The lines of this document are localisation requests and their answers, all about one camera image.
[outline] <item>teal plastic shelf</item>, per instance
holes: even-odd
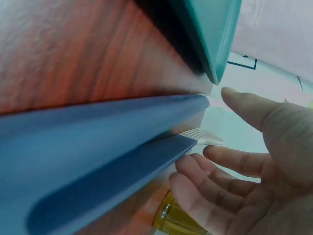
[[[171,0],[204,71],[218,85],[223,77],[242,0]]]

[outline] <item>wooden surface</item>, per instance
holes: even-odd
[[[0,0],[0,115],[212,85],[166,0]],[[201,115],[183,129],[198,126]],[[147,235],[154,180],[79,235]]]

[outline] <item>yellow bottle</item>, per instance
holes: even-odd
[[[157,210],[153,226],[168,235],[210,235],[180,208],[171,192]]]

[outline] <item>hand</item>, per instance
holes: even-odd
[[[269,154],[208,146],[170,177],[183,210],[214,235],[313,234],[313,110],[230,88],[225,103],[263,132]],[[238,180],[214,163],[261,178]]]

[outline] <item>fingernail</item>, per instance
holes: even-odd
[[[231,87],[223,87],[222,88],[222,93],[224,93],[224,92],[238,92],[237,90],[235,90],[235,89],[233,89],[233,88],[231,88]]]

